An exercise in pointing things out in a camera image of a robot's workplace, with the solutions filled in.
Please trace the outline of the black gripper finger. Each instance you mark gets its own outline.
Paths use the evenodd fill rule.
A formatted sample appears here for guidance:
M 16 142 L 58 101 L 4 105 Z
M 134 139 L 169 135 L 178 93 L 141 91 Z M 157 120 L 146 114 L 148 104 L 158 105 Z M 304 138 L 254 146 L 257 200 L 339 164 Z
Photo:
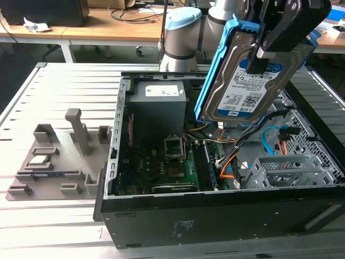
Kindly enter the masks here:
M 247 73 L 263 73 L 266 52 L 290 52 L 330 13 L 330 1 L 264 1 Z
M 261 23 L 260 13 L 264 5 L 264 0 L 244 0 L 241 11 L 242 20 L 253 23 Z

